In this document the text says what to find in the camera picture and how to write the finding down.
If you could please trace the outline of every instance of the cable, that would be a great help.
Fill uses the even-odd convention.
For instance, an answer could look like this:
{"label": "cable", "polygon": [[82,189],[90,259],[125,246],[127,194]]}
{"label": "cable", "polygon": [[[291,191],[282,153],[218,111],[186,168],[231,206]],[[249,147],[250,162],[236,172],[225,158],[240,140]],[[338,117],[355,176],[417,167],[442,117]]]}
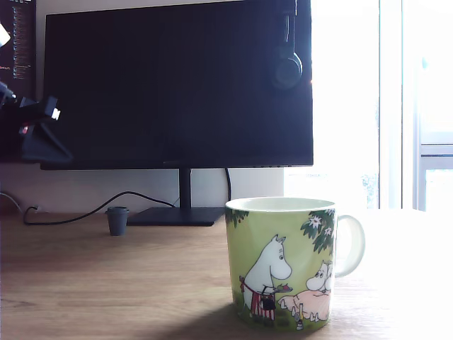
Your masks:
{"label": "cable", "polygon": [[176,203],[179,202],[180,199],[181,199],[181,197],[178,197],[178,199],[175,200],[175,203],[173,203],[173,205],[176,206]]}
{"label": "cable", "polygon": [[231,177],[229,175],[229,170],[228,168],[225,168],[225,174],[226,174],[226,182],[228,184],[228,201],[231,200],[231,197],[232,197],[232,190],[231,190]]}
{"label": "cable", "polygon": [[17,203],[14,198],[12,198],[10,195],[6,195],[5,193],[0,193],[0,196],[5,196],[6,198],[9,198],[9,200],[14,203],[14,205],[21,212],[21,214],[23,214],[23,211],[22,211],[19,203]]}
{"label": "cable", "polygon": [[174,204],[167,203],[167,202],[164,202],[162,200],[155,200],[154,198],[142,195],[141,193],[135,193],[134,191],[125,191],[124,193],[119,193],[116,196],[112,197],[110,200],[108,200],[107,202],[102,204],[99,208],[96,208],[95,210],[93,210],[92,212],[89,212],[88,214],[85,214],[85,215],[82,215],[82,216],[79,216],[79,217],[75,217],[75,218],[72,218],[72,219],[66,220],[66,221],[60,221],[60,222],[38,222],[38,223],[36,223],[36,222],[27,222],[26,218],[27,218],[28,212],[30,210],[32,210],[32,209],[33,210],[38,210],[37,207],[28,207],[27,210],[25,211],[25,213],[23,214],[23,224],[24,225],[65,225],[67,223],[76,222],[76,221],[82,220],[82,219],[84,219],[84,218],[86,218],[88,216],[91,216],[92,214],[98,212],[100,209],[104,208],[107,204],[109,204],[113,200],[116,200],[118,197],[123,196],[123,195],[136,195],[136,196],[139,196],[139,197],[142,197],[142,198],[146,198],[147,200],[152,200],[155,203],[160,203],[160,204],[168,205],[169,207],[172,207],[172,208],[176,208]]}

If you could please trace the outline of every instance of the mug handle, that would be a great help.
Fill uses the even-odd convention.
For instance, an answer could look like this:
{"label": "mug handle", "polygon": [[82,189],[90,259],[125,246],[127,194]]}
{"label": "mug handle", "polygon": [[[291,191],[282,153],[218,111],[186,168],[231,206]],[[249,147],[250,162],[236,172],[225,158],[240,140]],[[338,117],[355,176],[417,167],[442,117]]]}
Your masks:
{"label": "mug handle", "polygon": [[335,272],[336,278],[351,274],[357,268],[365,253],[365,233],[362,224],[355,217],[344,215],[338,218],[338,227],[340,227],[342,221],[348,222],[347,225],[351,231],[352,241],[344,266]]}

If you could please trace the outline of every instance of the white hippo-like character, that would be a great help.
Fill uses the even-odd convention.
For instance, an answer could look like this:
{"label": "white hippo-like character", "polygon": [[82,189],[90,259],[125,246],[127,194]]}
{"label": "white hippo-like character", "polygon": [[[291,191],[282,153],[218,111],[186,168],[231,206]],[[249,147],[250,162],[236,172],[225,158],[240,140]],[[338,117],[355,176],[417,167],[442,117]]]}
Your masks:
{"label": "white hippo-like character", "polygon": [[250,310],[250,317],[275,319],[275,293],[273,278],[286,280],[291,276],[292,269],[285,260],[283,242],[286,237],[275,235],[264,247],[258,260],[247,273],[240,277],[244,306]]}
{"label": "white hippo-like character", "polygon": [[287,295],[278,300],[282,309],[291,311],[297,321],[297,329],[303,329],[303,319],[310,321],[326,321],[329,315],[329,305],[332,290],[331,262],[322,262],[320,269],[313,278],[306,282],[308,290],[297,295]]}

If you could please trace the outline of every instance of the small gray cup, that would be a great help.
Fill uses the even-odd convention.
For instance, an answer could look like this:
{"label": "small gray cup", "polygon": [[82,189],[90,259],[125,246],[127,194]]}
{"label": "small gray cup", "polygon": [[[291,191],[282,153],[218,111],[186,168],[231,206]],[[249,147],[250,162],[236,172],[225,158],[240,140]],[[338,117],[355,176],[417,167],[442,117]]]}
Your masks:
{"label": "small gray cup", "polygon": [[105,212],[108,218],[110,236],[122,236],[126,233],[127,216],[129,209],[126,207],[110,207]]}

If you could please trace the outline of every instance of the black cable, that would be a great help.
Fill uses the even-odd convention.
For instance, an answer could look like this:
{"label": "black cable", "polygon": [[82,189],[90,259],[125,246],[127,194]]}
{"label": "black cable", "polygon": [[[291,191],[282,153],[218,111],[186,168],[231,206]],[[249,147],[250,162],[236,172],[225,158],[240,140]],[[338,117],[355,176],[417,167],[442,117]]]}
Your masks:
{"label": "black cable", "polygon": [[229,170],[228,168],[225,168],[225,174],[226,174],[226,182],[228,183],[228,201],[231,200],[232,197],[232,191],[231,191],[231,177],[229,175]]}
{"label": "black cable", "polygon": [[82,220],[82,219],[98,212],[100,209],[104,208],[107,204],[109,204],[113,200],[116,200],[118,197],[123,196],[123,195],[136,195],[136,196],[139,196],[142,198],[146,198],[147,200],[152,200],[155,203],[160,203],[160,204],[168,205],[169,207],[172,207],[172,208],[176,208],[176,206],[171,203],[164,202],[162,200],[155,200],[154,198],[148,197],[146,195],[142,195],[141,193],[135,193],[134,191],[125,191],[124,193],[119,193],[116,196],[112,197],[110,200],[108,200],[107,202],[102,204],[99,208],[96,208],[95,210],[93,210],[92,212],[89,212],[88,214],[85,214],[85,215],[82,215],[79,217],[75,217],[75,218],[72,218],[72,219],[66,220],[66,221],[60,221],[60,222],[27,222],[28,212],[32,209],[38,210],[37,207],[28,207],[27,210],[23,213],[23,224],[24,225],[65,225],[67,223],[76,222],[76,221]]}

